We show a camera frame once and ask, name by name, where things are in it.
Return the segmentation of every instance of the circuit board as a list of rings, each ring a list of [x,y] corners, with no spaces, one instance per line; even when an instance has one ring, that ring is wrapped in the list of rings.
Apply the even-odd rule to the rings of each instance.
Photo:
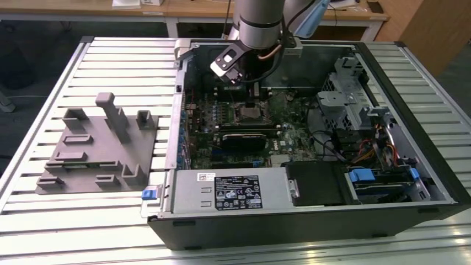
[[[245,108],[244,102],[220,102],[214,95],[204,95],[186,104],[190,168],[280,167],[284,162],[316,160],[304,121],[308,101],[279,90],[254,108]],[[261,150],[224,150],[220,142],[228,133],[220,131],[222,128],[233,129],[237,134],[256,131],[267,136]]]

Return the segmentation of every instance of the metal bracket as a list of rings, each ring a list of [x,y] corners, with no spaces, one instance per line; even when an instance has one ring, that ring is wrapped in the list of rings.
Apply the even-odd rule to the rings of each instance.
[[[230,69],[232,65],[238,61],[245,53],[252,49],[246,47],[241,41],[230,44],[214,59],[214,63],[222,71]]]
[[[363,65],[356,57],[343,57],[335,62],[339,77],[359,76],[363,71]]]
[[[190,50],[190,39],[177,39],[174,41],[174,50],[173,50],[174,59],[176,60],[185,59],[190,55],[189,50]]]
[[[301,57],[303,55],[303,44],[301,40],[296,37],[288,38],[288,43],[289,45],[284,49],[284,55],[295,55],[297,57]]]
[[[321,91],[317,93],[320,103],[328,107],[344,107],[349,104],[356,104],[355,97],[340,91]]]
[[[82,36],[80,39],[81,43],[92,43],[94,40],[94,36]]]

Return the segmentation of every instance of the cardboard box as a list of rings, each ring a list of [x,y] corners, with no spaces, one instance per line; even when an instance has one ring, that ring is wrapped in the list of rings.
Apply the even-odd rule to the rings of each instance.
[[[141,4],[150,4],[153,6],[160,6],[164,0],[140,0]]]

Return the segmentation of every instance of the robotic arm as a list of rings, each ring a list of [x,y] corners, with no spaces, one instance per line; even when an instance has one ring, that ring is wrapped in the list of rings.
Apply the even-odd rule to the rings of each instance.
[[[329,0],[234,2],[233,26],[238,29],[238,41],[216,57],[210,69],[232,84],[252,84],[275,72],[284,53],[285,38],[291,34],[289,29],[295,36],[312,36]]]

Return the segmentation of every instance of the wooden table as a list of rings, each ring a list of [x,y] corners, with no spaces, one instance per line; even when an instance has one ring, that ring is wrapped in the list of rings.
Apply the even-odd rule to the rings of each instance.
[[[164,22],[168,36],[177,38],[177,23],[222,23],[226,11],[226,3],[212,0],[165,0],[161,6],[142,5],[129,10],[112,10],[110,3],[112,0],[0,0],[0,20]],[[385,14],[369,11],[328,10],[320,25],[364,27],[361,40],[372,41],[385,20]]]

